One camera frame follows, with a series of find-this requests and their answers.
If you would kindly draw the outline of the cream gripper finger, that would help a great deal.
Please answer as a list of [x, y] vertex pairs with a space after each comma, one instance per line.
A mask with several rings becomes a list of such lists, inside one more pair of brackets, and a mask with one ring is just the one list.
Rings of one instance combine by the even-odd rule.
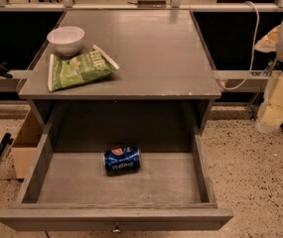
[[262, 53], [271, 53], [276, 51], [276, 43], [281, 26], [278, 25], [263, 36], [255, 45], [255, 49]]
[[271, 133], [283, 124], [283, 72], [274, 71], [270, 76], [264, 100], [260, 104], [256, 129], [263, 133]]

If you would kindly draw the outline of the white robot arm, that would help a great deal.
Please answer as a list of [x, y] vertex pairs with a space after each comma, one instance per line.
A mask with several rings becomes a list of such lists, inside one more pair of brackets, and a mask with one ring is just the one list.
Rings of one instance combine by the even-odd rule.
[[[262, 37], [255, 45], [259, 52], [275, 52], [278, 61], [283, 62], [283, 21]], [[283, 124], [283, 72], [279, 76], [271, 76], [264, 92], [256, 121], [260, 132], [269, 133]]]

